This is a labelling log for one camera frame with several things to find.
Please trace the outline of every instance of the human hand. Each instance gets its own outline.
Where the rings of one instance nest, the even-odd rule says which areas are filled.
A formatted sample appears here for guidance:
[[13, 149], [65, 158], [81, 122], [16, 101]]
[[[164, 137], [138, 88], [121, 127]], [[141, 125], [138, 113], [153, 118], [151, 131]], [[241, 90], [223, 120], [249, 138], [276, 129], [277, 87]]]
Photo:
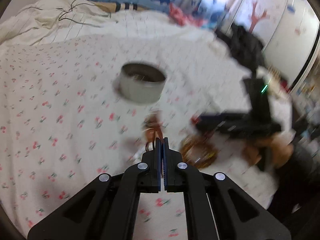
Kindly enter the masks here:
[[269, 147], [272, 152], [272, 164], [275, 168], [280, 168], [291, 158], [293, 145], [287, 144], [280, 134], [271, 137], [247, 141], [242, 151], [243, 157], [250, 166], [257, 164], [261, 160], [259, 149]]

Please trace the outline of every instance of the green led light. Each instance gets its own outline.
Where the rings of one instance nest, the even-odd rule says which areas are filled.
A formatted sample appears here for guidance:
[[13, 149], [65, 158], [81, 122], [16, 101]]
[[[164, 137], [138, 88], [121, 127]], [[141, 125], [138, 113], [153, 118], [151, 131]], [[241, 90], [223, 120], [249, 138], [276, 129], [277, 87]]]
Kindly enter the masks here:
[[267, 87], [268, 87], [268, 85], [265, 85], [265, 87], [264, 87], [263, 90], [261, 91], [262, 94], [267, 90]]

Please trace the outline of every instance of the bed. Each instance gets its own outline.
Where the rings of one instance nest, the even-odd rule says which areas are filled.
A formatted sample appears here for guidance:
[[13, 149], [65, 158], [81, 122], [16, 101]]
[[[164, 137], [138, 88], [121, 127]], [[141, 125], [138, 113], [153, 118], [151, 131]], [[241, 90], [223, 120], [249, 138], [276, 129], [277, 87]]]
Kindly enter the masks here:
[[[177, 26], [156, 11], [110, 14], [74, 1], [40, 0], [0, 25], [0, 199], [25, 237], [100, 173], [124, 172], [143, 153], [142, 124], [151, 111], [161, 110], [164, 136], [179, 150], [194, 114], [250, 108], [240, 83], [249, 72], [213, 32]], [[72, 2], [83, 4], [61, 20]], [[129, 61], [166, 72], [157, 103], [137, 105], [118, 93]], [[291, 102], [270, 103], [289, 130]], [[220, 152], [202, 172], [226, 173], [266, 208], [277, 188], [272, 175], [247, 165], [242, 141], [212, 140]], [[186, 239], [182, 194], [142, 194], [133, 238]]]

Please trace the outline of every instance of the triangular cutout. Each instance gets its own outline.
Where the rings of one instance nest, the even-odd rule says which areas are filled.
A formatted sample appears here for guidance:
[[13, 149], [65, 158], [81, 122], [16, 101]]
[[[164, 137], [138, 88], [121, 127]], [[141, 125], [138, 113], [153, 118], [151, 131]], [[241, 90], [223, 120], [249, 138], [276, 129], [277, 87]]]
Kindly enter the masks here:
[[229, 189], [228, 193], [233, 204], [235, 205], [237, 214], [241, 222], [247, 222], [248, 220], [258, 216], [258, 211], [243, 197], [241, 197], [234, 189]]
[[84, 214], [87, 211], [94, 195], [94, 190], [89, 191], [82, 199], [79, 199], [74, 205], [72, 205], [68, 210], [66, 210], [63, 216], [69, 218], [77, 224], [81, 223]]

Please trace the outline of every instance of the person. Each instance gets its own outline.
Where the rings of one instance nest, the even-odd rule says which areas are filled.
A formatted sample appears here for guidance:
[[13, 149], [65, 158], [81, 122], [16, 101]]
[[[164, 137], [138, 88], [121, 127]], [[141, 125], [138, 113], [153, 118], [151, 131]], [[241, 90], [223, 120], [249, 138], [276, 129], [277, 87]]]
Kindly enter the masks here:
[[287, 144], [275, 134], [246, 143], [243, 156], [250, 165], [261, 159], [261, 147], [271, 149], [279, 180], [268, 211], [290, 230], [293, 240], [320, 239], [320, 163], [297, 141]]

